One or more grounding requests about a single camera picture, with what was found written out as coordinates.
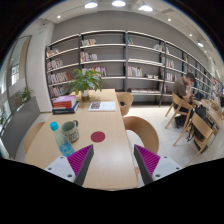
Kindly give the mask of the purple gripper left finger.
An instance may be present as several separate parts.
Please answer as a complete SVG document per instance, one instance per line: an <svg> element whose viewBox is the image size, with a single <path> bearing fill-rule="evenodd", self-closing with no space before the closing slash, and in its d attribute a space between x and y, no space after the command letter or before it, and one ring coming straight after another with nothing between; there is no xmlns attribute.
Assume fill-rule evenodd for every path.
<svg viewBox="0 0 224 224"><path fill-rule="evenodd" d="M68 162L76 175L74 181L76 185L83 185L93 155L93 146L89 145L67 157Z"/></svg>

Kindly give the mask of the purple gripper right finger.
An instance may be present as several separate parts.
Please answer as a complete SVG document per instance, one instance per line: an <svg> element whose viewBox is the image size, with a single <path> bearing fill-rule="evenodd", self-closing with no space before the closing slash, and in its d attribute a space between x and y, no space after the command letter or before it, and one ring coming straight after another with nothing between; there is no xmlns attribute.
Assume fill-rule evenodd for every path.
<svg viewBox="0 0 224 224"><path fill-rule="evenodd" d="M138 163L144 184L147 185L152 183L152 175L156 166L158 165L160 157L137 144L134 145L134 156Z"/></svg>

